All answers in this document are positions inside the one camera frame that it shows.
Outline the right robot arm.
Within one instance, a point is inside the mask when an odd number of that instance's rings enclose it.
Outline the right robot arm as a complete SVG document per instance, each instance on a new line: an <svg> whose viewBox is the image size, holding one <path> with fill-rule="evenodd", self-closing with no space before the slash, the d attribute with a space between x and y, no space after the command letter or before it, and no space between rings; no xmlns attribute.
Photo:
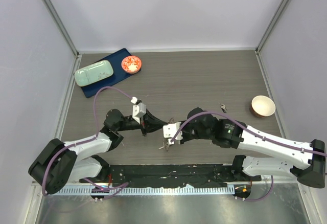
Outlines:
<svg viewBox="0 0 327 224"><path fill-rule="evenodd" d="M299 142L274 136L237 121L227 114L193 109L172 137L181 144L189 140L210 140L222 148L249 150L266 155L255 162L243 157L231 167L231 176L241 181L247 176L279 175L294 177L305 186L325 187L325 143L314 139Z"/></svg>

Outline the metal disc keyring holder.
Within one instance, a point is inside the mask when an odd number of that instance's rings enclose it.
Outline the metal disc keyring holder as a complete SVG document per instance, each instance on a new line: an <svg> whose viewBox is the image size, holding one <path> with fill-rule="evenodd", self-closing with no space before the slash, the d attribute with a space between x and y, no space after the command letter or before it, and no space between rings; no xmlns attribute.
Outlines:
<svg viewBox="0 0 327 224"><path fill-rule="evenodd" d="M175 119L174 118L171 118L169 121L168 121L168 124L173 124L175 123ZM169 139L171 138L171 136L167 136L167 137L164 137L163 139L163 144L161 147L159 147L159 150L163 149L164 151L168 151L169 150Z"/></svg>

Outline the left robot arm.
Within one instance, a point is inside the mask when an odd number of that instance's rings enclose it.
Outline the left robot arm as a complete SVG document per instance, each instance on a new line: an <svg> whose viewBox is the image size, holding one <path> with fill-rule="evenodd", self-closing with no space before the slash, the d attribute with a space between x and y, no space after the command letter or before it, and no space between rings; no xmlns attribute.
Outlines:
<svg viewBox="0 0 327 224"><path fill-rule="evenodd" d="M118 109L111 109L97 134L71 142L63 142L58 138L50 140L28 173L40 184L43 195L55 194L74 181L105 182L109 179L110 166L99 154L119 146L123 140L119 134L121 131L140 130L146 136L166 124L149 111L140 118L133 118L124 116Z"/></svg>

